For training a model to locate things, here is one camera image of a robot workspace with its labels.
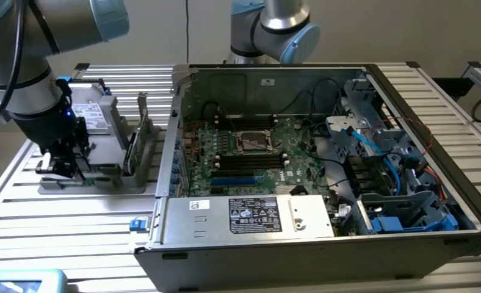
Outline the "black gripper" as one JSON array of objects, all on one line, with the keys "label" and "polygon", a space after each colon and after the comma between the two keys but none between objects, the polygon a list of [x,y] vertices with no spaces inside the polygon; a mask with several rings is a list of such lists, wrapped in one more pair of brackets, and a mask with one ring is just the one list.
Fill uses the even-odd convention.
[{"label": "black gripper", "polygon": [[40,149],[41,161],[35,172],[53,179],[84,180],[81,167],[88,166],[89,147],[84,118],[76,117],[65,105],[39,114],[12,113],[11,117]]}]

